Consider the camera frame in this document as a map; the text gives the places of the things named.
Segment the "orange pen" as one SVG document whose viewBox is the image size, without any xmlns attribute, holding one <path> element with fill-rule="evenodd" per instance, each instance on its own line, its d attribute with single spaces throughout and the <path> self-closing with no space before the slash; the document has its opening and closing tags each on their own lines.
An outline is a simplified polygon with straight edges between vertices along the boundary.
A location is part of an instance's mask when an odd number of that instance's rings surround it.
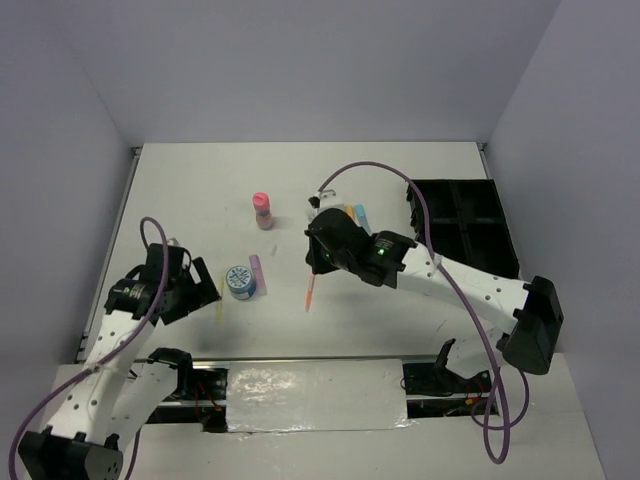
<svg viewBox="0 0 640 480">
<path fill-rule="evenodd" d="M 305 304 L 304 304 L 305 313 L 308 313 L 311 308 L 314 286 L 315 286 L 315 278 L 316 278 L 316 275 L 313 272 L 311 272 L 309 276 L 309 282 L 308 282 L 306 297 L 305 297 Z"/>
</svg>

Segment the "yellow highlighter pen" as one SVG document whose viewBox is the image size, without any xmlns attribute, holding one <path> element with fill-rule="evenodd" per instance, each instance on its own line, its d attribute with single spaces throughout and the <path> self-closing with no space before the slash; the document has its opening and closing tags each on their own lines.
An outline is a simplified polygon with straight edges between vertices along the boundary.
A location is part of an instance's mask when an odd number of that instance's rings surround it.
<svg viewBox="0 0 640 480">
<path fill-rule="evenodd" d="M 224 306 L 224 290 L 225 290 L 225 279 L 224 275 L 220 277 L 219 281 L 219 300 L 216 302 L 216 324 L 223 325 L 223 306 Z"/>
</svg>

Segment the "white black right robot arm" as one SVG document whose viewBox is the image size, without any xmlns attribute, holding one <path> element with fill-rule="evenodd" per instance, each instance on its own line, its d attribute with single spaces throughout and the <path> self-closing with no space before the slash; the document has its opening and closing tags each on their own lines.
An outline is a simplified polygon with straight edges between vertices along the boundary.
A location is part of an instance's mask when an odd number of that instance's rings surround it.
<svg viewBox="0 0 640 480">
<path fill-rule="evenodd" d="M 306 262 L 316 275 L 347 271 L 375 286 L 415 292 L 462 307 L 474 323 L 487 321 L 480 341 L 450 340 L 439 353 L 436 383 L 457 391 L 477 373 L 502 364 L 532 375 L 548 373 L 564 322 L 555 285 L 493 275 L 430 253 L 409 237 L 368 234 L 342 210 L 318 213 L 306 231 Z"/>
</svg>

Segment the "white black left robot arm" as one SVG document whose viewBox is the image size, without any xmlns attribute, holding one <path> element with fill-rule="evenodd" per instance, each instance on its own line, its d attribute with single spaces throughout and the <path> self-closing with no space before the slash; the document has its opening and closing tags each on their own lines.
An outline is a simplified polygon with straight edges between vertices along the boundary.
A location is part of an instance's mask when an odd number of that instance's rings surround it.
<svg viewBox="0 0 640 480">
<path fill-rule="evenodd" d="M 204 260 L 180 246 L 151 244 L 143 264 L 110 289 L 83 370 L 52 392 L 64 398 L 41 431 L 19 434 L 14 451 L 32 479 L 118 479 L 124 451 L 166 398 L 196 385 L 190 353 L 158 347 L 135 378 L 139 352 L 170 325 L 221 298 Z"/>
</svg>

